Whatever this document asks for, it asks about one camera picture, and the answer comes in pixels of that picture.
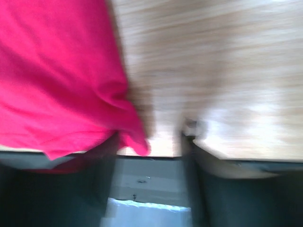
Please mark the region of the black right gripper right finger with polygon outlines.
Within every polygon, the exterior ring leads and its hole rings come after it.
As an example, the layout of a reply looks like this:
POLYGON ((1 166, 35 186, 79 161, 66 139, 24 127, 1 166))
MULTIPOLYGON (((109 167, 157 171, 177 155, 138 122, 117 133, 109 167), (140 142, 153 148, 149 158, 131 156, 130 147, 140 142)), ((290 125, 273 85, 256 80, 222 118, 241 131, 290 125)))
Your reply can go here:
POLYGON ((199 126, 185 119, 181 129, 193 226, 302 226, 302 163, 219 159, 195 144, 199 126))

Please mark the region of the red polo shirt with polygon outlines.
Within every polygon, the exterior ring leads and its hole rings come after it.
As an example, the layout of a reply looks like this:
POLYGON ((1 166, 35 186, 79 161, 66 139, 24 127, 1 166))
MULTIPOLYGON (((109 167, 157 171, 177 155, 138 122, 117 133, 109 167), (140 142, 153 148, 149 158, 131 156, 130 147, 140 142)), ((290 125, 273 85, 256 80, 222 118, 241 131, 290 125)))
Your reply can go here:
POLYGON ((51 160, 101 144, 150 152, 104 0, 0 3, 0 143, 51 160))

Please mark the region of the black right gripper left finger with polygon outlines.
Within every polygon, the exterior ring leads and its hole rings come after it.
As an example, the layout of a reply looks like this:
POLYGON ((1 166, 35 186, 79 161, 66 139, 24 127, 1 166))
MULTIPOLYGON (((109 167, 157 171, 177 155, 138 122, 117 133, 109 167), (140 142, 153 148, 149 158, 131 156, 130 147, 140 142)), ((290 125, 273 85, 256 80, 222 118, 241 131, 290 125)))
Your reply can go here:
POLYGON ((1 152, 3 227, 99 227, 106 214, 118 134, 82 154, 1 152))

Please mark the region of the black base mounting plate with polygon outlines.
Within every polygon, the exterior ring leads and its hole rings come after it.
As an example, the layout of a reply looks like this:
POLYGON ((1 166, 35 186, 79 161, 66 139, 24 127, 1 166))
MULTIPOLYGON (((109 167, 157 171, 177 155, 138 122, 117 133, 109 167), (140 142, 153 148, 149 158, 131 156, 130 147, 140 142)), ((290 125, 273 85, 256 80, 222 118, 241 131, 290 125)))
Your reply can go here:
POLYGON ((162 203, 167 201, 176 204, 177 195, 180 194, 177 179, 181 175, 185 175, 182 157, 116 156, 111 184, 114 184, 115 192, 121 200, 129 200, 131 198, 130 194, 134 192, 140 202, 162 203))

